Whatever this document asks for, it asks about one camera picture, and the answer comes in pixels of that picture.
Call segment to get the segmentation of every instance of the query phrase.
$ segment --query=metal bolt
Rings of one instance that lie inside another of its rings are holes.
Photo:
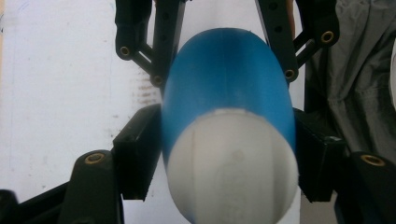
[[[128,56],[128,55],[131,53],[131,51],[129,51],[129,49],[128,49],[127,47],[121,47],[121,48],[120,48],[120,53],[121,53],[123,56]]]
[[[361,159],[374,166],[385,166],[385,162],[378,157],[371,155],[361,155]]]
[[[105,157],[103,153],[93,153],[85,158],[85,163],[87,164],[95,164],[100,162]]]
[[[329,44],[330,42],[332,42],[332,40],[334,39],[334,33],[332,31],[326,31],[325,33],[323,33],[323,35],[320,37],[320,41],[323,44]]]

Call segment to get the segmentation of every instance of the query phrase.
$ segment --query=black linkage arm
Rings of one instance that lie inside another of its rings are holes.
[[[336,0],[298,0],[303,32],[292,40],[285,0],[255,0],[268,45],[285,77],[292,82],[302,66],[320,48],[339,36]],[[153,47],[147,44],[151,0],[117,0],[116,52],[133,60],[150,74],[151,83],[163,89],[178,50],[186,0],[161,0],[156,4]],[[296,52],[307,44],[296,56]]]

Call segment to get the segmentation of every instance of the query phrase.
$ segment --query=gray fabric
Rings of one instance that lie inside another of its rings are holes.
[[[306,65],[306,112],[326,119],[352,151],[396,163],[396,111],[389,94],[395,0],[339,0],[340,39]]]

